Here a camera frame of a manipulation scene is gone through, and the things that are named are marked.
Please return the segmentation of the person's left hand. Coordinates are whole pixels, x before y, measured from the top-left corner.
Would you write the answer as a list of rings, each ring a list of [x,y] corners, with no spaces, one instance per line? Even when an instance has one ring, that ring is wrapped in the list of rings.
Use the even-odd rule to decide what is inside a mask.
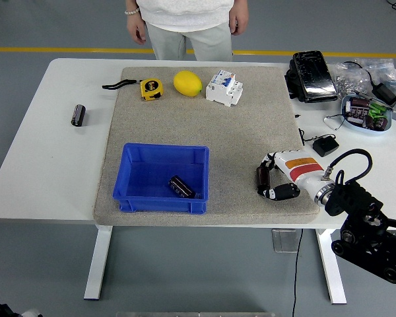
[[[243,3],[236,3],[229,12],[229,25],[231,35],[243,34],[249,22],[248,6]]]

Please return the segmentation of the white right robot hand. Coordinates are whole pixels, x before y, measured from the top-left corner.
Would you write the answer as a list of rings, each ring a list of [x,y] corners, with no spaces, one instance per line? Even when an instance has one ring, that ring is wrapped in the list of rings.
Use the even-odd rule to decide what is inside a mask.
[[[280,170],[289,180],[275,187],[270,185],[270,171]],[[315,203],[326,205],[335,187],[321,165],[304,150],[267,154],[256,170],[257,193],[273,201],[298,197],[308,192]]]

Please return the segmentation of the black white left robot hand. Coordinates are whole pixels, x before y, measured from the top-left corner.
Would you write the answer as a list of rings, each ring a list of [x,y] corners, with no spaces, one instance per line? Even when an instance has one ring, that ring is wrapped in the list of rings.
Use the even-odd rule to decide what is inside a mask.
[[[14,312],[8,304],[0,303],[0,317],[43,317],[43,315],[35,308],[19,314]]]

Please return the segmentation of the person's right hand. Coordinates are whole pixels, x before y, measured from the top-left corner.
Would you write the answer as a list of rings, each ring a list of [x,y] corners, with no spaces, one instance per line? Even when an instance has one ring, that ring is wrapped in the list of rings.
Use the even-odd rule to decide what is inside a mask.
[[[146,43],[145,22],[140,13],[127,15],[127,31],[136,44],[144,45]]]

